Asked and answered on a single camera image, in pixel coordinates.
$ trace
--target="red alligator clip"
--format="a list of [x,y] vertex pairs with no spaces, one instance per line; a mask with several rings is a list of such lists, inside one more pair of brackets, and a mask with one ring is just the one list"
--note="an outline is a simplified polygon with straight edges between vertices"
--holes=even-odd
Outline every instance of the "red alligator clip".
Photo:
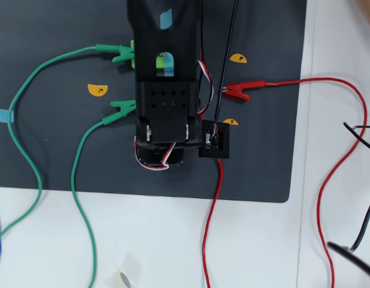
[[230,84],[226,87],[223,87],[223,92],[226,95],[240,98],[246,101],[250,100],[250,96],[243,93],[243,90],[246,89],[254,89],[254,88],[262,88],[265,85],[264,80],[260,81],[252,81],[252,82],[240,82],[237,84]]

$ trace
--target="white surface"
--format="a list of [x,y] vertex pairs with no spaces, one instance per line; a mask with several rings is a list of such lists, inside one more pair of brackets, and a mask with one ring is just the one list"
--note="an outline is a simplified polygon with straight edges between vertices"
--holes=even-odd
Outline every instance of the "white surface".
[[[350,79],[367,94],[370,108],[370,28],[350,1],[317,0],[315,5],[308,0],[302,77],[311,74]],[[297,280],[298,287],[327,287],[315,201],[323,177],[353,141],[342,122],[359,123],[359,109],[355,96],[338,85],[301,86],[290,199],[285,204],[216,204],[207,243],[213,288],[290,288]],[[322,214],[327,238],[350,245],[370,201],[370,152],[358,149],[326,192]],[[20,216],[36,194],[0,188],[2,226]],[[201,239],[210,200],[95,193],[80,193],[79,198],[96,236],[95,287],[117,287],[120,268],[136,288],[206,286]],[[2,247],[0,288],[88,286],[91,243],[69,192],[44,192],[38,208],[3,238]],[[359,248],[370,263],[367,252],[370,228]],[[370,285],[367,276],[333,256],[338,287]]]
[[[366,98],[370,123],[370,26],[355,1],[317,0],[312,73],[341,77]],[[329,287],[329,262],[316,225],[320,186],[334,164],[349,150],[354,137],[344,128],[362,124],[355,93],[342,85],[311,88],[306,152],[298,287]],[[370,141],[370,130],[366,132]],[[360,145],[328,183],[322,200],[323,233],[327,241],[352,245],[370,204],[370,150]],[[356,254],[370,264],[370,223]],[[370,287],[370,278],[341,256],[331,253],[336,287]]]

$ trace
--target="yellow semicircle sticker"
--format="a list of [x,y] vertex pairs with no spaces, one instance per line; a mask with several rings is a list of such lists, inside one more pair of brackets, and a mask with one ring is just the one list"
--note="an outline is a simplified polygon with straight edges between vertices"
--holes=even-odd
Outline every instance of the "yellow semicircle sticker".
[[93,85],[93,84],[88,84],[88,89],[91,95],[96,96],[96,97],[102,97],[107,93],[108,90],[107,85]]
[[239,125],[238,122],[235,121],[234,119],[226,119],[225,121],[223,121],[223,123],[230,124],[230,125]]
[[246,57],[239,53],[232,55],[230,60],[237,63],[247,63]]

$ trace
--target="black mat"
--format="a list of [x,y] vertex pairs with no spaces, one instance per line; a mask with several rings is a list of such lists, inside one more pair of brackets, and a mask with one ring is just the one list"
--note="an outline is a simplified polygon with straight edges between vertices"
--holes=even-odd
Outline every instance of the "black mat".
[[[233,0],[205,3],[205,61],[216,87],[232,7]],[[241,0],[231,54],[244,54],[248,63],[229,61],[225,82],[298,79],[305,10],[306,0]],[[0,109],[8,109],[26,78],[45,60],[97,43],[128,45],[131,39],[125,0],[0,0]],[[109,91],[93,97],[88,83],[108,85]],[[298,92],[298,86],[290,86],[251,91],[252,100],[247,103],[223,99],[220,119],[233,118],[239,126],[231,127],[222,199],[288,199]],[[208,93],[204,84],[202,99]],[[130,63],[117,67],[97,55],[64,61],[36,77],[19,101],[14,126],[41,170],[44,188],[70,190],[71,167],[83,133],[114,112],[111,101],[133,98]],[[213,110],[214,106],[207,118],[212,118]],[[182,167],[162,173],[145,170],[134,158],[134,130],[134,116],[130,116],[93,133],[78,167],[78,190],[213,196],[218,176],[215,160],[188,151]],[[2,123],[0,187],[37,187],[32,169]]]

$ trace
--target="blue tape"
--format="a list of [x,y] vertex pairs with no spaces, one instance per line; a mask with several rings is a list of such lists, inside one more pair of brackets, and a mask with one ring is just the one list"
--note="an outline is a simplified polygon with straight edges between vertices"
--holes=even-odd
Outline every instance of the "blue tape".
[[[9,110],[0,109],[0,122],[7,123],[7,116],[9,115]],[[10,122],[14,122],[14,112],[11,114]]]
[[[169,29],[173,24],[173,13],[172,9],[168,12],[163,12],[160,16],[161,29]],[[174,57],[171,53],[165,51],[165,77],[174,76]]]

